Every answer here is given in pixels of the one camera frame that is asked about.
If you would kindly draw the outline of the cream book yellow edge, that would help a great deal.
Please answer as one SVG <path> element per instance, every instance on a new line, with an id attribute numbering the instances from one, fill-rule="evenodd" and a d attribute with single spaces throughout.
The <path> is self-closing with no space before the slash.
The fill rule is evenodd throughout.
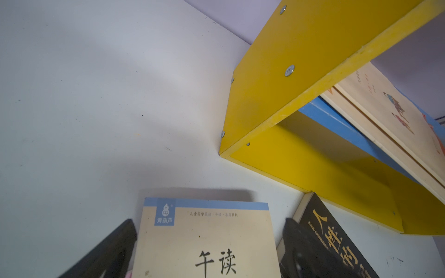
<path id="1" fill-rule="evenodd" d="M 325 91 L 321 97 L 434 197 L 442 203 L 445 202 L 445 187 L 373 120 L 369 119 L 334 88 Z"/>

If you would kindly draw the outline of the cream book red edge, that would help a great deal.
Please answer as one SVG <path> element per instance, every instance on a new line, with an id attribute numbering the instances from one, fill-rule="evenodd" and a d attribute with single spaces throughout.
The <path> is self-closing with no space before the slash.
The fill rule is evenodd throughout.
<path id="1" fill-rule="evenodd" d="M 372 63 L 334 87 L 439 183 L 445 184 L 445 145 L 426 116 Z"/>

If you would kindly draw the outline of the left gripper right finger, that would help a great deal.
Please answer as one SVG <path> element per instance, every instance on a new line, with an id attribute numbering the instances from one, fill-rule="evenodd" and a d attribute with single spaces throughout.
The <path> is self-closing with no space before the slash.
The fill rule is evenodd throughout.
<path id="1" fill-rule="evenodd" d="M 283 229 L 285 252 L 279 260 L 283 278 L 358 278 L 359 273 L 343 262 L 307 229 L 287 218 Z"/>

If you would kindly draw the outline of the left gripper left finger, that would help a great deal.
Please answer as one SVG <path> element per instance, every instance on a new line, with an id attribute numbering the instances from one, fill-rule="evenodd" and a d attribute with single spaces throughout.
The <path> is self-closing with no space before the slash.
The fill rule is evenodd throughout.
<path id="1" fill-rule="evenodd" d="M 127 219 L 61 277 L 124 278 L 136 241 L 134 222 Z"/>

